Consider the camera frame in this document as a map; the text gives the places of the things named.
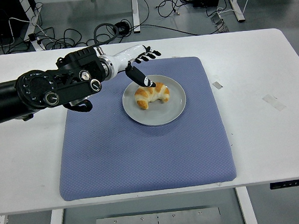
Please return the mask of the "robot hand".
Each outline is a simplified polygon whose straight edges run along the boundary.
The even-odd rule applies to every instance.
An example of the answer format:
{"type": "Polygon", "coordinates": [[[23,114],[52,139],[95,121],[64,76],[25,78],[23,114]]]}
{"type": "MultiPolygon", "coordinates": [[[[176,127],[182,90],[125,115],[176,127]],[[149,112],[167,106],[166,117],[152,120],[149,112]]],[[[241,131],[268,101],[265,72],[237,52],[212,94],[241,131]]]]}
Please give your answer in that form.
{"type": "Polygon", "coordinates": [[[159,57],[161,53],[151,47],[143,45],[136,45],[121,51],[114,56],[108,55],[109,63],[109,79],[115,78],[115,76],[124,71],[131,80],[141,87],[156,87],[156,84],[148,79],[141,71],[132,65],[133,62],[141,63],[143,61],[149,61],[159,57]]]}

